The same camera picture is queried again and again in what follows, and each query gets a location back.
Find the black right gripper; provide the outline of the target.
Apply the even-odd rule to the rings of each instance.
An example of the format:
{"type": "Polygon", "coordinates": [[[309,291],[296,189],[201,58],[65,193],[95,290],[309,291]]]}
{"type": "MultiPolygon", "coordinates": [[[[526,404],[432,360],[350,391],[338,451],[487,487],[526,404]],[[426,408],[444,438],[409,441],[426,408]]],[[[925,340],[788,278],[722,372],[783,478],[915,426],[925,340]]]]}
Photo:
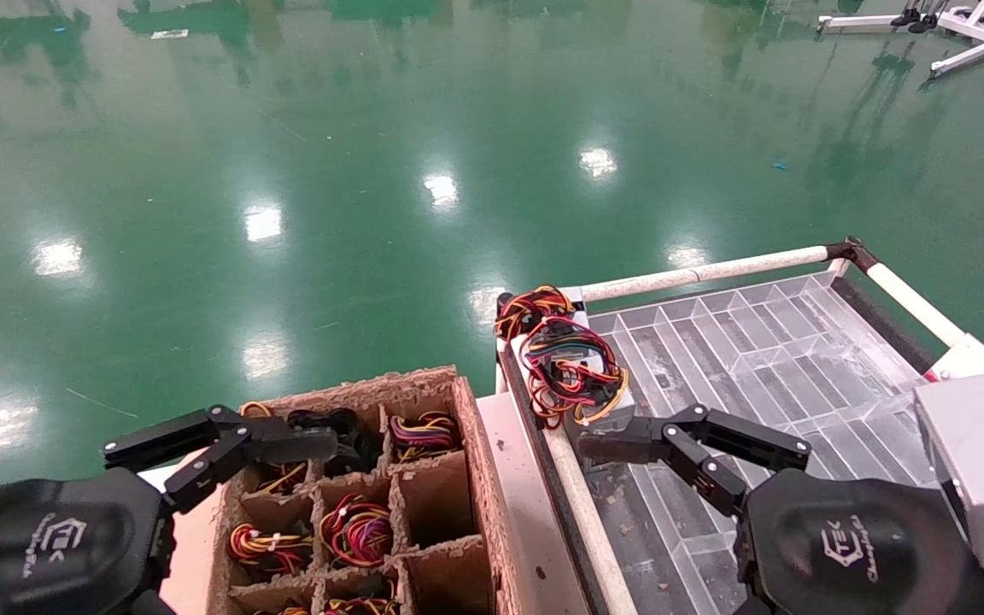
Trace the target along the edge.
{"type": "Polygon", "coordinates": [[[984,568],[937,490],[812,477],[800,437],[700,404],[585,430],[579,454],[663,463],[719,513],[741,518],[737,576],[773,614],[984,614],[984,568]],[[778,474],[746,501],[748,483],[714,451],[778,474]]]}

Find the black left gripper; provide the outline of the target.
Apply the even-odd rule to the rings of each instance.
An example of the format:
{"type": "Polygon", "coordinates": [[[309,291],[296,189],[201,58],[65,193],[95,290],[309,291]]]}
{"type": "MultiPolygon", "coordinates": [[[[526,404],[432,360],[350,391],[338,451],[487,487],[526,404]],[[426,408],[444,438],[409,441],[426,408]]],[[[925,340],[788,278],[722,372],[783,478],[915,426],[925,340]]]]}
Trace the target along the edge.
{"type": "Polygon", "coordinates": [[[116,437],[104,447],[110,471],[97,477],[0,485],[0,614],[168,614],[159,588],[174,513],[249,465],[328,459],[337,448],[331,428],[211,406],[116,437]],[[165,495],[134,474],[199,450],[165,495]]]}

